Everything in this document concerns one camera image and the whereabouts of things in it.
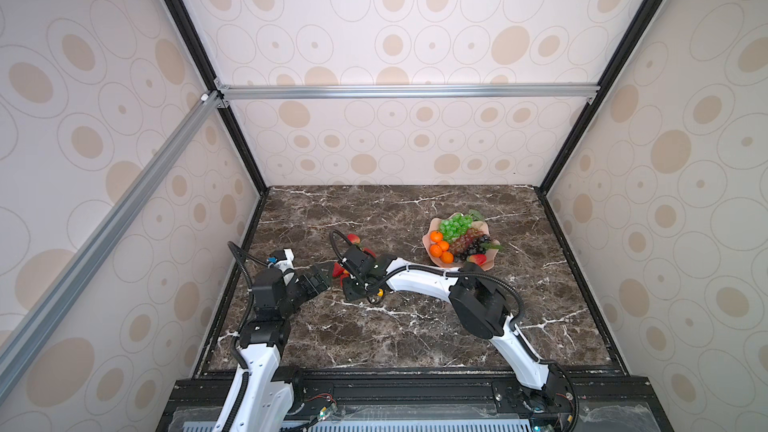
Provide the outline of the pink scalloped fruit bowl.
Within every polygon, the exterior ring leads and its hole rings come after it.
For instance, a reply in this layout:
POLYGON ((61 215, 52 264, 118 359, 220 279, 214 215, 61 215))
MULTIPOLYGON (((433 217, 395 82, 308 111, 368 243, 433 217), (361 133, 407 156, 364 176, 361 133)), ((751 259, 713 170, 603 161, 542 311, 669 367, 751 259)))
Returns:
POLYGON ((483 270, 493 267, 494 258, 502 248, 500 242, 491 237, 484 216, 476 210, 432 219, 423 244, 438 267, 459 267, 469 262, 483 270))

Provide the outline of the green grape bunch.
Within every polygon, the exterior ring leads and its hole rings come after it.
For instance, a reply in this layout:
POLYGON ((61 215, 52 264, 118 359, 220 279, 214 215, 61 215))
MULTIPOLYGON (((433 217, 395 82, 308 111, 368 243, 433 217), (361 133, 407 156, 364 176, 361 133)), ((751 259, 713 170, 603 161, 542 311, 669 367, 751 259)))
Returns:
POLYGON ((484 216, 474 209, 470 209, 467 213, 456 212, 440 222, 438 231, 446 242, 452 243, 463 236, 474 222, 483 222, 484 220, 484 216))

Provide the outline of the red grape bunch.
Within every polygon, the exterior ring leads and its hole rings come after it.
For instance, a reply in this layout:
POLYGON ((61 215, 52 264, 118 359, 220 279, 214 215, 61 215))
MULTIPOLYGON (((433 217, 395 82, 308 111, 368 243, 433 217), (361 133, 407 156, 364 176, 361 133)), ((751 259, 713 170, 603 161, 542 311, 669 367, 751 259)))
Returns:
POLYGON ((449 251, 455 256, 465 254, 472 244, 482 238, 485 233, 481 229, 470 227, 464 234, 456 238, 451 244, 449 251))

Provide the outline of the black grape bunch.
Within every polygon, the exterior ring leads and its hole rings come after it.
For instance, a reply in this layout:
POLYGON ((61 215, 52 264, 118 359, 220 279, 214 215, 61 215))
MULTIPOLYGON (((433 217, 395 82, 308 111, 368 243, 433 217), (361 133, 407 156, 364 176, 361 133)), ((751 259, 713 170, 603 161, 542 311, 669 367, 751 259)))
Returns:
POLYGON ((487 254, 491 250, 500 249, 501 245, 494 241, 489 235, 485 234, 482 238, 476 240, 465 254, 459 255, 458 257, 455 257, 454 255, 453 256, 457 262, 463 262, 466 261, 470 255, 487 254))

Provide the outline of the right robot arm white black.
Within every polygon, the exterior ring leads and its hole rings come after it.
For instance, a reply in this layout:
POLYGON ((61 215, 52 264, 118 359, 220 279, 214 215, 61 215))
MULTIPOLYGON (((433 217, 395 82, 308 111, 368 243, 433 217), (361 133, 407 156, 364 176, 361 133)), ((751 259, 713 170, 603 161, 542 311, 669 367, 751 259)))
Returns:
POLYGON ((393 292, 409 292, 450 304, 462 327, 489 341, 514 372, 523 407, 531 414, 559 416, 560 429, 575 428, 579 399, 568 373, 555 361, 543 359, 519 327, 526 308, 520 294, 507 282, 468 262, 438 268, 392 254, 375 255, 354 234, 329 233, 336 256, 334 274, 345 299, 377 304, 393 292))

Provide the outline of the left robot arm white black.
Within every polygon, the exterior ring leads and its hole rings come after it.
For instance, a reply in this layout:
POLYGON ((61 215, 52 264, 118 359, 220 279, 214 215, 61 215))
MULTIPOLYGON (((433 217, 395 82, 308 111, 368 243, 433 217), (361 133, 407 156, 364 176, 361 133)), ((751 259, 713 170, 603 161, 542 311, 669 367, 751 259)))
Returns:
POLYGON ((278 431, 295 400, 290 379, 275 373, 290 335, 290 318, 330 286, 327 271, 293 267, 294 255, 282 249, 258 259, 228 243, 246 289, 246 310, 230 351, 237 369, 215 431, 278 431))

